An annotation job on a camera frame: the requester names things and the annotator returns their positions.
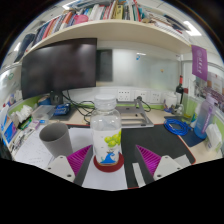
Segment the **magenta triangle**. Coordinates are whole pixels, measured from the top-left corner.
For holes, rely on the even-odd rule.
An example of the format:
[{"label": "magenta triangle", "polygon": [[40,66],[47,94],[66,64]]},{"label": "magenta triangle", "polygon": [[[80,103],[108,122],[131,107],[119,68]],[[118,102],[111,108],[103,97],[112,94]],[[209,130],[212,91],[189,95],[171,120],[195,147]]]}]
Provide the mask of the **magenta triangle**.
[{"label": "magenta triangle", "polygon": [[89,151],[90,147],[92,145],[86,146],[85,148],[79,149],[78,151],[74,152],[70,156],[67,157],[67,160],[75,173],[75,175],[78,174],[82,163],[86,157],[87,152]]},{"label": "magenta triangle", "polygon": [[161,156],[157,155],[156,153],[150,151],[149,149],[143,148],[139,145],[136,145],[137,149],[140,151],[142,158],[153,176],[157,166],[159,165],[159,162],[161,160]]}]

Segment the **electrical outlet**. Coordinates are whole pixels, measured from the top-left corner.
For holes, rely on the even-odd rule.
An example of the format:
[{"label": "electrical outlet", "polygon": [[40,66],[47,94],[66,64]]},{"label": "electrical outlet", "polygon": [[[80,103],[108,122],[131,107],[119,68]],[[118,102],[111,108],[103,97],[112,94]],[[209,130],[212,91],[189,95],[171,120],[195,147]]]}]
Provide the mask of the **electrical outlet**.
[{"label": "electrical outlet", "polygon": [[135,90],[135,99],[137,99],[138,96],[141,96],[142,101],[146,102],[147,91]]},{"label": "electrical outlet", "polygon": [[151,91],[150,103],[160,104],[161,103],[161,93],[156,91]]},{"label": "electrical outlet", "polygon": [[118,101],[131,101],[131,91],[119,89],[117,99]]}]

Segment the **monitor stand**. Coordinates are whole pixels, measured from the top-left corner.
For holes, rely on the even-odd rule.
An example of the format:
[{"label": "monitor stand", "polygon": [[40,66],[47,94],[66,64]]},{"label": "monitor stand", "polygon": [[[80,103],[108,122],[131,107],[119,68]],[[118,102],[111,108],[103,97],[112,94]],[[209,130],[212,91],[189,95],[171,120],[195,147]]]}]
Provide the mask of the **monitor stand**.
[{"label": "monitor stand", "polygon": [[64,104],[63,94],[61,91],[52,91],[50,92],[51,104],[60,105]]},{"label": "monitor stand", "polygon": [[[134,104],[134,106],[117,106],[121,114],[122,128],[149,128],[154,127],[152,121],[147,117],[142,103],[139,99],[134,99],[134,101],[118,101],[117,104]],[[133,114],[136,116],[135,119],[125,118],[125,114]]]}]

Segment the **clear plastic container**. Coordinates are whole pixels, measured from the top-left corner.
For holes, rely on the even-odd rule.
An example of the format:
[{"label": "clear plastic container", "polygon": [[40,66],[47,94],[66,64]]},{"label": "clear plastic container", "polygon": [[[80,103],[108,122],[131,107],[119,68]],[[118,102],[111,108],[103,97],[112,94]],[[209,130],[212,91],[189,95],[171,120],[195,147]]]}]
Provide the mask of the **clear plastic container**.
[{"label": "clear plastic container", "polygon": [[213,99],[211,94],[208,93],[206,100],[201,105],[198,120],[194,128],[194,133],[201,139],[205,139],[207,137],[205,132],[206,128],[213,122],[216,112],[215,102],[216,100]]},{"label": "clear plastic container", "polygon": [[100,165],[115,165],[121,152],[121,117],[115,109],[116,97],[96,95],[96,110],[92,112],[90,128],[93,135],[93,148]]},{"label": "clear plastic container", "polygon": [[40,124],[48,124],[55,112],[54,105],[41,105],[32,113],[34,120],[39,120]]}]

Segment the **blue container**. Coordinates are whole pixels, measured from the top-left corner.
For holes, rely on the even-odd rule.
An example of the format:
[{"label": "blue container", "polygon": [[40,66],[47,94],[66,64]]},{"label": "blue container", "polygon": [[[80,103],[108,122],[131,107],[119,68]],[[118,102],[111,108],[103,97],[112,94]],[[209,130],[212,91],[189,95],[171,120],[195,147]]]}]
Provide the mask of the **blue container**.
[{"label": "blue container", "polygon": [[38,105],[51,105],[51,99],[49,96],[44,96],[38,101]]}]

